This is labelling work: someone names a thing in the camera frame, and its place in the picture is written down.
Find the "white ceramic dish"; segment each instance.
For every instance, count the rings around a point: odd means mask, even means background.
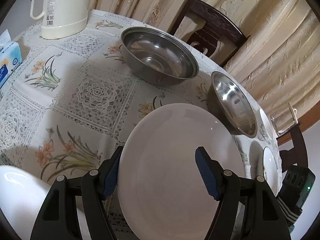
[[[170,104],[148,114],[125,143],[118,173],[122,212],[140,240],[203,240],[218,202],[209,196],[195,162],[210,157],[244,177],[237,146],[206,110]]]
[[[12,166],[0,166],[0,207],[22,240],[30,240],[38,212],[50,186]],[[84,213],[78,211],[83,240],[91,240]]]
[[[266,113],[261,108],[259,108],[259,110],[255,112],[255,116],[258,123],[258,139],[261,141],[272,140],[273,127]]]
[[[258,175],[263,176],[268,182],[273,194],[277,194],[278,190],[278,173],[276,167],[276,160],[273,157],[271,150],[265,147],[263,155],[258,161]]]

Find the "curtain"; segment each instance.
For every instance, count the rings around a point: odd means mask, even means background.
[[[92,0],[91,7],[120,14],[164,31],[185,0]],[[305,114],[320,100],[320,23],[305,0],[203,0],[250,38],[226,70],[283,128],[292,122],[288,102]],[[204,21],[187,15],[175,36],[186,41]],[[211,56],[217,64],[234,45],[221,38]]]

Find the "chair backrest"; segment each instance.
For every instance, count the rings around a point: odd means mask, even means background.
[[[247,41],[241,30],[224,14],[201,0],[187,0],[176,22],[169,31],[174,35],[179,28],[187,12],[192,12],[206,21],[204,27],[191,35],[187,43],[195,49],[210,57],[217,48],[220,37],[225,36],[232,41],[237,49],[221,64],[224,66],[227,61]]]
[[[285,172],[288,167],[293,164],[297,164],[299,167],[308,167],[308,154],[306,144],[303,139],[302,132],[298,124],[294,125],[290,130],[293,148],[290,150],[280,151],[282,172]]]

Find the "metal pivot screw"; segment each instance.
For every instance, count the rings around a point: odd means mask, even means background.
[[[257,181],[259,181],[259,182],[264,182],[264,177],[258,176],[258,177],[257,177]]]
[[[98,172],[98,170],[91,170],[90,172],[89,172],[89,174],[91,175],[91,176],[95,176],[95,175],[97,175],[99,172]]]
[[[225,171],[223,171],[223,174],[226,175],[226,176],[231,176],[232,175],[232,171],[225,170]]]
[[[60,175],[57,177],[57,181],[63,181],[64,180],[64,175]]]

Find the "orange flower print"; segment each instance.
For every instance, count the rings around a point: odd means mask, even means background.
[[[119,51],[119,46],[111,46],[108,48],[110,54],[117,53]]]
[[[37,80],[36,80],[36,83],[42,81],[43,78],[44,78],[43,76],[38,77]]]
[[[206,95],[206,94],[208,93],[207,90],[206,90],[206,88],[205,88],[204,86],[202,86],[202,85],[203,85],[203,84],[201,83],[200,87],[199,87],[199,86],[196,87],[196,91],[197,91],[197,93],[198,93],[197,98],[199,98],[199,99],[201,99],[201,97],[202,97],[203,95]]]
[[[71,141],[65,143],[64,147],[65,149],[63,151],[65,151],[67,154],[73,153],[73,149],[75,148]]]
[[[2,62],[1,62],[1,66],[3,66],[3,65],[7,66],[8,64],[9,64],[9,60],[7,60],[6,58],[3,59]]]
[[[33,68],[31,69],[32,74],[34,75],[34,74],[38,73],[38,72],[42,69],[42,67],[44,66],[44,64],[45,64],[45,61],[42,61],[42,60],[37,61],[37,63],[36,63],[36,64],[33,66]]]
[[[141,114],[139,115],[140,118],[144,118],[147,114],[153,111],[152,103],[149,104],[140,104],[140,109],[138,110]]]
[[[120,56],[118,57],[118,60],[120,60],[122,64],[125,63],[125,60],[124,60],[124,56],[123,56],[123,55],[120,55]]]
[[[43,142],[43,146],[44,146],[45,150],[46,150],[47,152],[49,152],[50,155],[51,155],[51,152],[54,152],[53,140],[50,140],[49,142],[44,141],[44,142]]]
[[[36,152],[36,157],[38,158],[37,163],[43,168],[47,161],[51,159],[51,153],[54,152],[53,148],[53,141],[50,140],[49,142],[44,141],[43,147],[39,146],[39,151]]]
[[[101,26],[101,25],[103,25],[103,21],[96,22],[96,26]]]

